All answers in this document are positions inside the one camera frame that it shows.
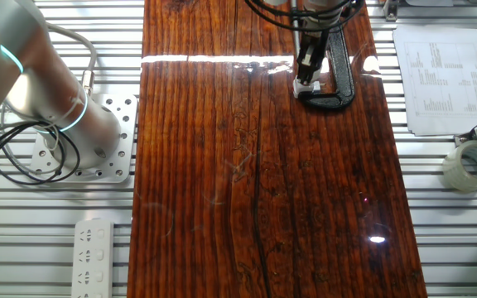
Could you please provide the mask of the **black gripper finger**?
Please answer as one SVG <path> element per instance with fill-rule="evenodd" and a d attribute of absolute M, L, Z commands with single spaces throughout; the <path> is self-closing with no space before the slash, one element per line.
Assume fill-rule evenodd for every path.
<path fill-rule="evenodd" d="M 296 79 L 300 84 L 309 85 L 311 83 L 314 70 L 311 68 L 311 57 L 314 50 L 309 46 L 303 46 L 297 56 Z"/>
<path fill-rule="evenodd" d="M 327 41 L 318 41 L 312 46 L 312 55 L 311 55 L 311 78 L 319 79 L 320 72 L 323 67 L 323 62 L 327 52 Z"/>

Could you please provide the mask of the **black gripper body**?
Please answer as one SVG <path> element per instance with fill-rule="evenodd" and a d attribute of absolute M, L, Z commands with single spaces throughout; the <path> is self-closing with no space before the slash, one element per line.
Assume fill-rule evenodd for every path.
<path fill-rule="evenodd" d="M 325 57 L 329 31 L 304 31 L 301 33 L 299 56 L 304 58 L 306 52 L 312 49 L 314 57 Z"/>

